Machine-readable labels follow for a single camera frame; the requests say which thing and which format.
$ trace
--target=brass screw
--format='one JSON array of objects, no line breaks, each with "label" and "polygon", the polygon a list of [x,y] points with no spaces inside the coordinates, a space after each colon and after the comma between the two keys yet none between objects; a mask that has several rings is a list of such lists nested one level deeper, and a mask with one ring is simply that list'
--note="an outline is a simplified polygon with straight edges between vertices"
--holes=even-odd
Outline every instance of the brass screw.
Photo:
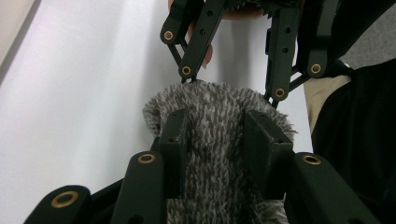
[{"label": "brass screw", "polygon": [[165,40],[171,40],[173,38],[173,34],[170,31],[166,31],[163,37],[165,37]]},{"label": "brass screw", "polygon": [[155,156],[152,154],[144,154],[137,159],[142,164],[152,163],[155,161]]},{"label": "brass screw", "polygon": [[320,70],[321,70],[321,66],[320,66],[320,64],[318,64],[318,63],[315,63],[314,65],[311,66],[311,72],[312,72],[313,74],[319,73]]},{"label": "brass screw", "polygon": [[277,89],[277,90],[275,91],[275,95],[276,95],[277,97],[282,97],[282,96],[285,95],[285,91],[284,91],[283,89]]},{"label": "brass screw", "polygon": [[[71,196],[71,198],[65,202],[62,202],[62,201],[60,201],[60,199],[63,196]],[[69,191],[66,191],[66,192],[56,195],[56,197],[52,199],[52,202],[50,203],[50,205],[52,205],[52,207],[56,207],[56,208],[63,208],[63,207],[69,206],[70,204],[75,202],[77,200],[77,198],[78,198],[78,193],[73,190],[69,190]]]},{"label": "brass screw", "polygon": [[184,66],[181,70],[184,75],[188,76],[191,73],[191,69],[188,66]]},{"label": "brass screw", "polygon": [[312,165],[319,165],[321,164],[321,160],[314,157],[314,156],[303,156],[303,161]]}]

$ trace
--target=fuzzy towel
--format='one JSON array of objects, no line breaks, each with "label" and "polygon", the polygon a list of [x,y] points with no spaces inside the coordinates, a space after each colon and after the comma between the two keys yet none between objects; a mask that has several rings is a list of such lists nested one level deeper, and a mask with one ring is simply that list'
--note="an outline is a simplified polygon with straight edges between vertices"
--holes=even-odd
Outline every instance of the fuzzy towel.
[{"label": "fuzzy towel", "polygon": [[185,195],[167,200],[168,223],[288,223],[283,202],[265,201],[241,158],[247,110],[265,113],[292,140],[286,115],[258,92],[227,84],[175,84],[143,109],[148,129],[160,136],[168,115],[186,109],[189,135]]}]

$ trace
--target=beige fabric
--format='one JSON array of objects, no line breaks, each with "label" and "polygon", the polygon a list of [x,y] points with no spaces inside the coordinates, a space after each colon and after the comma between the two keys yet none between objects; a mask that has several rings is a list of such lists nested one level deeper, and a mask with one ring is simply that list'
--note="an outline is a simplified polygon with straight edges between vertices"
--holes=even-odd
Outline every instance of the beige fabric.
[{"label": "beige fabric", "polygon": [[306,110],[308,111],[309,127],[311,133],[315,128],[318,115],[326,99],[338,88],[350,81],[350,77],[325,77],[321,79],[311,78],[304,84]]}]

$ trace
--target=person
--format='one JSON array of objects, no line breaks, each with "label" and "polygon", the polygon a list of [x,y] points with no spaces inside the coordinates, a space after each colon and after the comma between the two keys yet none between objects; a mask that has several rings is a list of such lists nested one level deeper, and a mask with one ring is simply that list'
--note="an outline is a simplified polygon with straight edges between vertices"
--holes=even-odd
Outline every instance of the person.
[{"label": "person", "polygon": [[[168,0],[168,9],[172,6],[174,0]],[[256,20],[264,15],[264,11],[261,7],[258,7],[256,4],[246,3],[244,6],[241,6],[238,9],[227,9],[223,19],[231,20],[231,21],[246,21],[246,20]],[[196,21],[193,21],[188,30],[188,36],[191,37],[192,32],[195,28]],[[206,65],[210,62],[213,55],[213,47],[209,46],[207,49],[204,61],[202,63],[202,67],[206,68]]]}]

